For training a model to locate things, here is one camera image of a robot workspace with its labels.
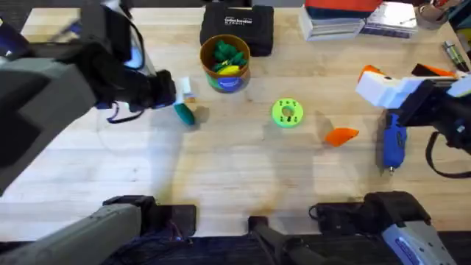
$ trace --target cup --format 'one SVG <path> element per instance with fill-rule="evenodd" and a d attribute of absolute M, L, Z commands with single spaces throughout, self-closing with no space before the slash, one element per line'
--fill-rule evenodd
<path fill-rule="evenodd" d="M 239 52 L 244 53 L 244 59 L 247 64 L 242 66 L 242 69 L 233 75 L 221 75 L 212 71 L 211 69 L 216 64 L 213 53 L 216 43 L 223 40 L 226 44 L 234 46 Z M 209 38 L 201 46 L 199 58 L 203 69 L 205 70 L 206 77 L 208 78 L 209 85 L 216 91 L 221 93 L 234 93 L 247 86 L 250 80 L 250 49 L 249 46 L 237 36 L 234 35 L 216 35 Z"/>

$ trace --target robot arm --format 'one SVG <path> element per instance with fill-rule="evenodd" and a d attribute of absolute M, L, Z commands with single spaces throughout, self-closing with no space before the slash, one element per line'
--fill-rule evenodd
<path fill-rule="evenodd" d="M 471 177 L 471 172 L 440 172 L 432 160 L 438 134 L 443 134 L 449 147 L 462 149 L 471 155 L 471 75 L 454 74 L 420 64 L 412 73 L 421 77 L 398 80 L 367 66 L 356 91 L 374 106 L 396 109 L 401 126 L 432 126 L 436 129 L 425 150 L 425 158 L 437 174 L 449 178 Z"/>
<path fill-rule="evenodd" d="M 310 215 L 323 234 L 381 237 L 405 265 L 456 264 L 430 216 L 406 192 L 370 193 L 364 202 L 319 203 Z"/>
<path fill-rule="evenodd" d="M 196 227 L 194 205 L 156 205 L 153 197 L 122 196 L 103 202 L 92 215 L 34 243 L 0 256 L 0 264 L 98 265 L 119 247 L 168 223 L 182 241 Z"/>
<path fill-rule="evenodd" d="M 120 3 L 82 8 L 79 40 L 26 46 L 20 45 L 24 41 L 9 42 L 13 53 L 0 63 L 0 194 L 92 107 L 126 102 L 137 113 L 120 120 L 129 121 L 145 109 L 174 104 L 177 91 L 170 73 L 154 70 L 140 33 Z"/>

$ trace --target black case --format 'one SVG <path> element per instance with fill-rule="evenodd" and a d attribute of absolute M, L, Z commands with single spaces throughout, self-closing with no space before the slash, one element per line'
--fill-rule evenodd
<path fill-rule="evenodd" d="M 224 3 L 207 4 L 199 41 L 202 45 L 215 35 L 235 35 L 247 43 L 252 56 L 268 56 L 273 49 L 273 13 L 267 6 L 241 10 Z"/>

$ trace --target wooden tabletop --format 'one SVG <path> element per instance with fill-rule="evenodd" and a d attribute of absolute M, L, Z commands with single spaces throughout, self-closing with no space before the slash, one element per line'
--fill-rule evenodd
<path fill-rule="evenodd" d="M 409 76 L 416 63 L 453 69 L 440 46 L 458 43 L 449 24 L 410 40 L 362 35 L 309 43 L 300 33 L 298 9 L 277 9 L 272 55 L 251 59 L 247 88 L 221 94 L 207 84 L 199 63 L 203 12 L 132 11 L 155 66 L 191 78 L 198 99 L 189 107 L 199 125 L 187 128 L 172 107 L 118 125 L 105 121 L 110 112 L 90 110 L 0 199 L 0 241 L 37 239 L 125 194 L 195 204 L 197 236 L 242 235 L 247 217 L 257 214 L 269 216 L 283 233 L 314 233 L 309 206 L 393 190 L 412 193 L 437 229 L 471 229 L 471 180 L 440 177 L 425 162 L 433 129 L 409 128 L 405 162 L 393 177 L 380 175 L 375 136 L 381 110 L 355 92 L 366 64 L 397 78 Z M 45 41 L 76 16 L 75 9 L 34 9 L 23 33 Z M 270 107 L 282 97 L 304 107 L 300 126 L 281 129 L 272 121 Z M 329 148 L 322 139 L 332 127 L 360 133 Z M 443 171 L 471 169 L 469 155 L 446 147 L 443 138 L 433 155 Z"/>

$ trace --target green ring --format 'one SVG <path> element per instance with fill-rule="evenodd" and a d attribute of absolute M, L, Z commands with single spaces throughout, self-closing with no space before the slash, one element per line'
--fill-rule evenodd
<path fill-rule="evenodd" d="M 283 108 L 288 108 L 291 116 L 283 114 Z M 272 107 L 272 118 L 275 124 L 283 128 L 292 128 L 297 126 L 302 121 L 304 110 L 301 104 L 294 99 L 278 99 Z"/>

